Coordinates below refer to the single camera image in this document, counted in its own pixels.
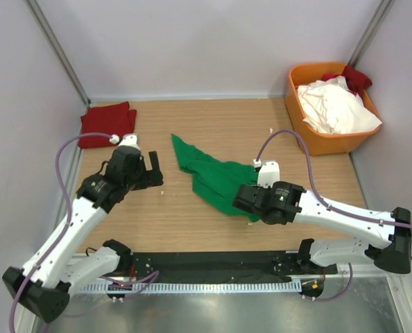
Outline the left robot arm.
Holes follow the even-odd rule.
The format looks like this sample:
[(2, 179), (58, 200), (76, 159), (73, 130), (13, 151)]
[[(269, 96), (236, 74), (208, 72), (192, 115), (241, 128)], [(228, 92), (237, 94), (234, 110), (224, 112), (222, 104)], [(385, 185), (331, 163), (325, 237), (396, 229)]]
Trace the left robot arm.
[(157, 153), (148, 155), (150, 169), (138, 146), (118, 146), (98, 172), (82, 181), (70, 212), (43, 246), (21, 268), (10, 267), (3, 274), (16, 303), (51, 323), (92, 280), (111, 273), (122, 278), (130, 272), (131, 249), (113, 239), (72, 267), (67, 264), (94, 227), (130, 191), (163, 184)]

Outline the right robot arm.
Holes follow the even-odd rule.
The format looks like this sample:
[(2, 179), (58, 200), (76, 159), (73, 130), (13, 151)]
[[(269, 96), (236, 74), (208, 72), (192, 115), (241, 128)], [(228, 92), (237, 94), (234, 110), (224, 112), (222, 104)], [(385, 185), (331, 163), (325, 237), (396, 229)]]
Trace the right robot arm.
[(344, 239), (304, 239), (297, 253), (297, 267), (306, 275), (333, 264), (374, 264), (383, 271), (411, 271), (411, 214), (398, 207), (377, 212), (330, 200), (323, 205), (309, 189), (277, 181), (272, 186), (241, 185), (233, 206), (269, 225), (310, 223), (347, 235)]

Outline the green t-shirt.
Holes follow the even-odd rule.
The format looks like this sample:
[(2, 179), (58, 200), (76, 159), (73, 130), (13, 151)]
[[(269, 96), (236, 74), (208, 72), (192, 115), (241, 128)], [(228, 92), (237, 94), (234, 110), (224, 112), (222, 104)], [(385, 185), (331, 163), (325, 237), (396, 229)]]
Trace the green t-shirt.
[(178, 167), (191, 176), (195, 194), (227, 216), (244, 216), (252, 223), (259, 221), (254, 214), (232, 205), (241, 185), (257, 184), (257, 172), (252, 166), (217, 160), (175, 134), (171, 140)]

